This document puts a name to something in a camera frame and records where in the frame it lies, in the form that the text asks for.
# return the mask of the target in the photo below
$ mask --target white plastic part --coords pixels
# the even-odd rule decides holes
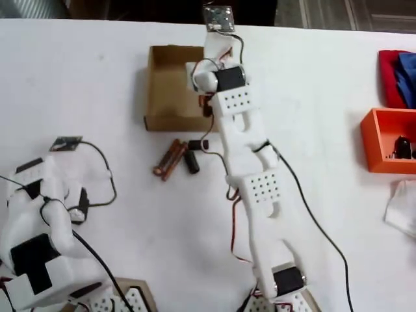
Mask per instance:
[[[249,86],[216,93],[212,105],[215,117],[236,115],[257,109]]]
[[[236,40],[230,36],[209,32],[205,41],[204,58],[221,63],[223,68],[242,66],[235,60],[235,52],[239,51],[235,44]],[[233,47],[233,57],[220,60],[230,47]],[[216,92],[214,86],[218,82],[213,77],[209,63],[212,62],[200,62],[194,72],[194,76],[197,76],[200,82],[197,83],[197,88],[195,83],[192,83],[195,80],[192,76],[194,64],[186,65],[189,88],[199,93]],[[264,145],[267,136],[263,118],[247,80],[242,87],[216,92],[209,104],[213,108],[216,126],[224,146],[224,160],[228,170],[226,180],[234,189],[239,190],[246,209],[253,273],[259,281],[263,296],[272,299],[277,296],[272,268],[290,266],[293,262],[292,257],[286,256],[291,252],[284,244],[282,250],[285,255],[272,259],[273,244],[265,231],[267,217],[274,211],[274,204],[280,197],[278,156],[271,146]],[[236,115],[242,116],[243,130],[236,126]],[[248,164],[247,159],[253,159],[253,155],[257,156],[260,166],[255,163]]]
[[[61,172],[50,156],[40,164],[12,174],[10,178],[24,185],[41,180],[41,194],[61,201],[68,193],[68,184],[63,182]],[[43,197],[32,200],[26,190],[19,188],[8,182],[9,216],[0,235],[0,258],[14,272],[11,249],[43,233],[48,234],[52,247],[60,256],[45,263],[52,286],[38,294],[34,294],[26,274],[5,283],[13,306],[18,310],[50,306],[67,301],[71,293],[83,287],[95,283],[105,285],[107,274],[73,237],[70,216],[63,204],[50,201],[44,207],[42,215],[48,226],[40,215]]]
[[[34,294],[26,274],[5,283],[13,306],[19,309],[50,306],[68,300],[74,291],[105,281],[103,269],[94,259],[60,256],[45,264],[52,287]]]
[[[301,292],[297,292],[292,295],[282,296],[278,300],[279,303],[290,302],[293,305],[293,312],[318,312],[316,309],[313,309],[304,298]],[[290,307],[277,305],[278,312],[289,312]],[[248,300],[247,306],[244,309],[244,312],[275,312],[274,304],[270,303],[269,300],[259,297],[256,298],[251,296]]]

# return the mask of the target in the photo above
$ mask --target black cable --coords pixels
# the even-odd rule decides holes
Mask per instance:
[[[14,184],[17,184],[17,185],[19,185],[19,186],[23,187],[24,189],[26,189],[26,185],[23,185],[23,184],[21,184],[21,183],[19,183],[19,182],[17,182],[17,181],[10,180],[8,177],[5,177],[5,176],[3,176],[3,175],[0,175],[0,178],[1,178],[1,179],[4,179],[4,180],[6,180],[6,181],[12,182],[12,183],[14,183]]]
[[[87,312],[90,312],[90,308],[86,304],[83,304],[82,302],[78,302],[77,305],[86,309]]]
[[[110,280],[112,281],[115,289],[117,290],[117,293],[120,295],[120,298],[123,300],[125,306],[128,308],[130,312],[134,312],[133,307],[129,304],[126,297],[124,296],[123,291],[121,290],[120,286],[118,285],[116,278],[112,275],[112,272],[110,271],[110,268],[105,264],[104,260],[96,253],[96,251],[74,230],[72,230],[73,236],[82,244],[85,246],[85,248],[97,259],[97,261],[101,264],[101,266],[104,268],[104,270],[109,275]]]
[[[237,34],[231,34],[231,33],[228,33],[228,32],[220,32],[220,31],[217,31],[217,33],[221,34],[222,36],[233,37],[234,39],[237,39],[241,43],[240,63],[242,64],[242,52],[244,51],[244,40]]]
[[[107,158],[105,157],[105,155],[104,155],[104,153],[97,147],[97,146],[95,146],[93,143],[90,143],[90,142],[87,142],[87,141],[80,141],[79,142],[80,144],[86,144],[86,145],[89,145],[89,146],[92,146],[100,155],[101,155],[101,157],[103,158],[103,160],[104,160],[104,163],[105,163],[105,167],[107,168],[107,170],[110,172],[110,174],[111,174],[111,176],[110,176],[110,182],[111,182],[111,187],[112,187],[112,191],[113,191],[113,193],[114,193],[114,195],[113,195],[113,197],[111,198],[111,200],[109,200],[109,201],[107,201],[107,202],[104,202],[104,203],[91,203],[90,205],[88,205],[88,207],[101,207],[101,206],[108,206],[108,205],[110,205],[114,200],[116,200],[116,198],[117,198],[117,190],[116,190],[116,185],[115,185],[115,183],[114,183],[114,179],[113,179],[113,177],[112,177],[112,171],[111,171],[111,169],[110,169],[110,165],[109,165],[109,162],[108,162],[108,160],[107,160]],[[74,206],[74,207],[70,207],[69,209],[68,209],[68,211],[72,211],[72,210],[74,210],[74,209],[78,209],[79,208],[79,206]]]
[[[348,299],[348,305],[350,306],[350,311],[354,312],[354,309],[352,308],[352,302],[351,302],[351,296],[350,296],[350,280],[348,277],[348,262],[343,254],[343,252],[341,251],[341,249],[339,249],[339,247],[336,245],[336,243],[334,243],[334,241],[331,239],[331,237],[324,231],[324,229],[322,228],[322,226],[320,226],[320,224],[318,223],[317,219],[315,218],[315,216],[313,215],[311,209],[309,208],[309,205],[306,202],[305,199],[305,195],[304,192],[302,190],[302,187],[300,186],[300,182],[299,179],[297,177],[297,175],[295,174],[294,170],[292,169],[292,167],[289,165],[289,163],[286,161],[286,159],[281,155],[281,153],[279,153],[279,151],[273,146],[273,144],[270,144],[274,150],[274,152],[277,154],[277,156],[281,159],[281,161],[283,161],[283,163],[285,164],[285,166],[287,167],[287,169],[290,171],[290,173],[293,176],[294,181],[296,182],[296,185],[298,187],[299,193],[300,193],[300,197],[302,198],[302,201],[306,207],[307,212],[309,213],[310,217],[312,218],[313,223],[315,223],[315,225],[318,227],[318,229],[320,230],[320,232],[326,237],[326,239],[331,243],[331,245],[337,250],[338,254],[341,256],[341,258],[343,258],[344,261],[344,266],[345,266],[345,289],[346,289],[346,297]]]
[[[53,200],[57,200],[58,202],[62,203],[60,200],[55,199],[55,198],[48,198],[45,197],[45,203],[41,206],[39,213],[40,216],[42,217],[42,220],[49,225],[46,221],[45,218],[43,216],[43,210],[45,208],[45,206],[49,203],[52,202]],[[128,310],[130,312],[134,312],[133,308],[131,307],[131,305],[129,304],[129,302],[127,301],[126,297],[124,296],[123,291],[121,290],[120,286],[118,285],[115,277],[112,275],[112,272],[110,271],[110,268],[105,264],[104,260],[102,260],[102,258],[98,255],[98,253],[96,253],[96,251],[93,249],[93,247],[91,247],[89,245],[89,243],[87,243],[82,236],[80,236],[80,234],[78,234],[77,232],[75,232],[74,230],[72,230],[72,235],[82,244],[85,246],[85,248],[97,259],[97,261],[101,264],[101,266],[104,268],[105,272],[108,274],[110,280],[112,281],[114,288],[117,290],[118,294],[120,295],[120,298],[124,301],[126,307],[128,308]]]

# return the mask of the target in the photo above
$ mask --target battery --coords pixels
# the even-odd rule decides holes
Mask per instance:
[[[196,160],[195,153],[193,151],[188,150],[184,154],[183,159],[187,164],[188,171],[190,174],[197,174],[200,171],[200,166]]]
[[[209,149],[209,141],[202,141],[202,146],[205,150]],[[201,140],[191,140],[188,142],[188,150],[190,151],[200,151],[201,150]]]

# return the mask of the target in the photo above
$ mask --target orange box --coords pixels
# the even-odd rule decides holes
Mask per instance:
[[[416,142],[416,110],[372,109],[361,121],[361,136],[370,172],[416,174],[416,159],[393,159],[399,136]]]

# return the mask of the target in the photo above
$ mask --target perforated plate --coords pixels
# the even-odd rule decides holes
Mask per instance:
[[[143,297],[138,289],[130,288],[127,294],[125,294],[125,297],[133,308],[133,311],[148,312]],[[94,301],[90,302],[90,308],[92,312],[129,312],[123,300],[119,296],[113,294],[104,294],[103,296],[94,298]]]
[[[319,309],[313,309],[308,303],[308,301],[304,298],[304,296],[298,292],[291,296],[286,296],[285,301],[281,302],[290,302],[293,305],[293,312],[318,312]],[[247,303],[244,312],[274,312],[274,306],[268,300],[264,299],[263,297],[256,298],[252,296]],[[277,308],[278,312],[289,312],[290,306],[286,305],[278,305]]]
[[[257,108],[252,101],[249,86],[218,92],[211,103],[214,115],[219,117],[240,114]]]
[[[243,199],[248,200],[252,205],[278,202],[280,188],[277,176],[277,169],[269,169],[260,174],[244,177],[239,185]]]

